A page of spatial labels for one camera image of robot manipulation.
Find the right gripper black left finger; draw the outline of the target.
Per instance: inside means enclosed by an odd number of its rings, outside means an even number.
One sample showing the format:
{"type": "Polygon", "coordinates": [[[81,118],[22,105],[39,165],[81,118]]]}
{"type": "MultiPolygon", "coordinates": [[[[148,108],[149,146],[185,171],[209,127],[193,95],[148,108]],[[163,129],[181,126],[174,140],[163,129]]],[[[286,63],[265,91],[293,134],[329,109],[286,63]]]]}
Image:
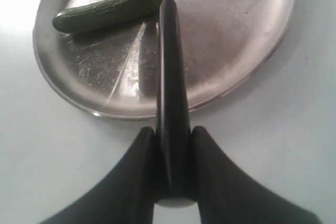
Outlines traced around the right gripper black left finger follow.
{"type": "Polygon", "coordinates": [[[102,181],[44,223],[152,223],[160,175],[157,152],[154,130],[143,127],[102,181]]]}

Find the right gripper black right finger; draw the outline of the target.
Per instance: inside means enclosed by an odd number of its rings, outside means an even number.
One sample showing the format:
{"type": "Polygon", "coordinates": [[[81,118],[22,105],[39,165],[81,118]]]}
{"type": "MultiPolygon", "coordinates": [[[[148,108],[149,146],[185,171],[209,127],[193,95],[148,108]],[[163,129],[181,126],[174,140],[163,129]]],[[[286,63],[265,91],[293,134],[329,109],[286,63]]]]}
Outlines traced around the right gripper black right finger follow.
{"type": "Polygon", "coordinates": [[[206,128],[192,132],[202,223],[321,223],[307,211],[256,182],[216,144],[206,128]]]}

